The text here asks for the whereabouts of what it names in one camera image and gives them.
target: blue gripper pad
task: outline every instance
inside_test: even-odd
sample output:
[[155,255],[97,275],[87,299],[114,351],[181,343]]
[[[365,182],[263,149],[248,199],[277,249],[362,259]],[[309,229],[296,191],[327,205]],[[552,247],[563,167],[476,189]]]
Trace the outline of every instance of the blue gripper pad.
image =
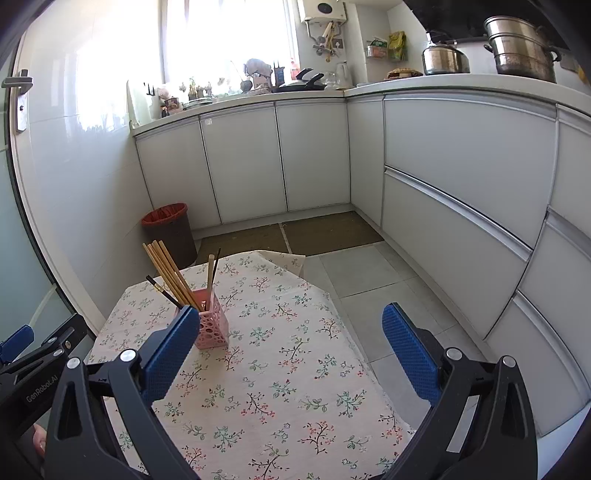
[[14,362],[34,340],[35,333],[30,326],[20,327],[5,342],[0,343],[0,365]]
[[437,365],[411,326],[392,304],[384,308],[382,328],[414,391],[434,406],[441,397]]
[[[154,332],[142,345],[139,350],[144,370],[141,395],[146,405],[164,398],[199,334],[199,326],[199,312],[185,307],[166,330]],[[145,363],[144,355],[149,355]]]

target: glass door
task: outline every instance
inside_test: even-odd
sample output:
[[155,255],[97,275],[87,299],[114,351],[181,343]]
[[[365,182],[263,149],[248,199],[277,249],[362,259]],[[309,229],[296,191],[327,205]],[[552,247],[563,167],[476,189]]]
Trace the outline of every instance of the glass door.
[[[0,79],[11,76],[13,62],[14,56],[2,65]],[[9,89],[0,89],[0,342],[30,325],[35,341],[26,353],[37,348],[74,308],[41,256],[21,209],[12,169],[9,99]],[[84,358],[93,338],[85,337],[72,355]]]

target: trash can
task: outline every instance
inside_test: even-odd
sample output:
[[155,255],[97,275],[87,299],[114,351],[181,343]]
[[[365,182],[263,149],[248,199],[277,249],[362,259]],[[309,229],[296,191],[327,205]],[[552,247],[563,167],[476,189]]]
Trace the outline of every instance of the trash can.
[[142,227],[151,242],[164,242],[177,267],[190,267],[197,260],[186,203],[173,203],[153,210],[142,218]]

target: window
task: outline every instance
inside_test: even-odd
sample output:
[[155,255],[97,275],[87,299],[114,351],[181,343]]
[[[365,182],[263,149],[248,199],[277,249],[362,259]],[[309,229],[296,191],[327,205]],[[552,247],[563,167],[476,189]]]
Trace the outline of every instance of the window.
[[290,0],[168,0],[163,2],[166,82],[212,84],[239,93],[251,58],[289,70],[296,59]]

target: floor tile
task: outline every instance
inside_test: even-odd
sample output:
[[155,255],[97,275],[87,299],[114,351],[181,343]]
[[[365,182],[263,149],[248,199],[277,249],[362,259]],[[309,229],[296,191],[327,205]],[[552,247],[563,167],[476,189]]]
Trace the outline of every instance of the floor tile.
[[388,303],[398,302],[417,327],[430,330],[434,335],[441,332],[441,327],[405,282],[351,295],[340,301],[370,361],[392,353],[382,330],[382,312]]
[[320,259],[340,298],[401,280],[372,245],[324,254]]
[[197,265],[207,262],[209,254],[215,255],[218,248],[222,249],[222,257],[250,250],[287,253],[287,246],[277,223],[203,238],[197,256]]
[[325,292],[328,292],[331,298],[336,296],[335,288],[333,287],[332,282],[326,270],[324,269],[324,265],[322,264],[320,257],[306,257],[304,260],[304,265],[302,265],[300,278],[310,282],[312,285],[321,288]]
[[382,240],[356,212],[294,220],[283,228],[291,251],[297,255],[323,254]]
[[464,412],[462,413],[462,417],[457,424],[456,431],[453,434],[452,439],[449,442],[447,447],[448,452],[459,452],[464,444],[464,440],[466,439],[466,435],[468,430],[470,429],[470,424],[472,423],[472,419],[474,418],[474,414],[476,413],[476,404],[468,407],[466,404],[466,408],[464,408]]
[[386,242],[380,242],[374,244],[375,248],[384,256],[386,260],[393,266],[394,270],[398,272],[400,278],[407,280],[417,276],[417,273],[408,265],[400,255],[398,255],[394,249],[389,246]]
[[379,384],[390,397],[394,410],[412,428],[417,429],[431,405],[416,394],[396,355],[376,360],[371,366]]
[[478,349],[470,336],[459,324],[447,329],[444,333],[449,339],[450,343],[448,345],[442,344],[443,348],[455,346],[462,350],[462,352],[464,352],[468,358],[470,358],[470,360],[478,360],[481,362],[486,360],[484,355],[482,355],[482,352]]
[[345,327],[347,328],[349,335],[357,344],[357,347],[361,351],[361,354],[367,361],[368,359],[365,355],[365,352],[363,351],[363,346],[361,345],[361,342],[359,341],[359,338],[355,333],[355,329],[353,328],[353,325],[349,320],[349,316],[347,315],[347,312],[341,304],[339,297],[335,292],[335,288],[333,287],[333,284],[330,281],[330,278],[326,273],[326,270],[324,269],[324,265],[322,264],[318,256],[306,257],[306,259],[304,260],[304,265],[301,268],[300,278],[303,278],[312,285],[321,288],[330,295],[330,299],[335,304],[335,308],[337,309],[340,319],[342,320],[343,324],[345,324]]
[[421,277],[409,278],[407,285],[417,294],[417,297],[425,304],[427,310],[443,330],[457,325],[457,320],[452,313],[439,300],[437,295],[427,286]]

